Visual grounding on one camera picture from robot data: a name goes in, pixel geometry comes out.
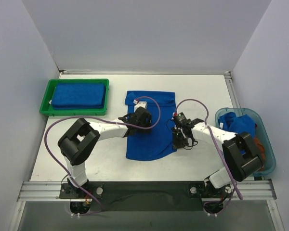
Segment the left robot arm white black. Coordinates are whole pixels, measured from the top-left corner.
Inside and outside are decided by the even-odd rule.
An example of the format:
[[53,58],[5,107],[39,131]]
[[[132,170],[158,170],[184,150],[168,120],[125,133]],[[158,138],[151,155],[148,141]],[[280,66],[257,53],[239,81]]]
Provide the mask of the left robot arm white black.
[[90,123],[84,118],[76,120],[58,141],[58,147],[65,157],[70,173],[68,177],[70,183],[79,188],[88,182],[85,161],[98,141],[125,138],[140,132],[142,128],[149,131],[151,121],[150,112],[143,107],[111,121],[110,124]]

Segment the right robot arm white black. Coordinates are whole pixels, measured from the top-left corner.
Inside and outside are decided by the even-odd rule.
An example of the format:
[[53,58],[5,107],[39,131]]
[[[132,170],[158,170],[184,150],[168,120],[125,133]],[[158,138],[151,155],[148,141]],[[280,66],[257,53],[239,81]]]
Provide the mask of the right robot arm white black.
[[215,189],[241,182],[264,167],[263,155],[249,133],[224,131],[198,118],[187,119],[183,114],[177,114],[172,121],[174,149],[192,148],[199,141],[217,149],[223,167],[206,178]]

